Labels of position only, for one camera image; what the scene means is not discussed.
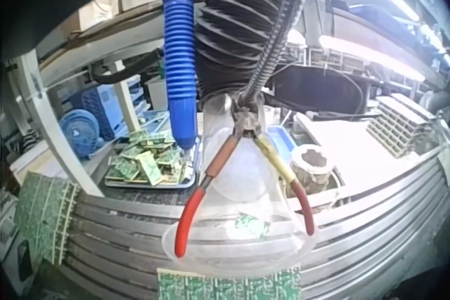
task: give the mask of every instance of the blue fan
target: blue fan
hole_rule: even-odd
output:
[[[75,154],[80,157],[88,157],[97,148],[103,146],[104,141],[100,136],[100,127],[93,114],[84,109],[75,109],[68,112],[59,121],[67,141]]]

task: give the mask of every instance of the metal tray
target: metal tray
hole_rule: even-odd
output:
[[[158,184],[155,186],[145,183],[129,183],[129,182],[117,182],[104,179],[105,185],[110,188],[134,188],[134,189],[187,189],[195,184],[198,177],[198,158],[200,144],[202,143],[201,137],[197,138],[195,145],[191,150],[191,163],[193,167],[193,173],[190,178],[186,178],[183,183],[180,184]]]

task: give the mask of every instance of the braided metal hose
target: braided metal hose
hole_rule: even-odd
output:
[[[289,30],[298,21],[302,12],[303,2],[304,0],[283,0],[270,38],[248,85],[243,90],[241,98],[245,102],[253,100],[274,72],[281,52],[286,46]]]

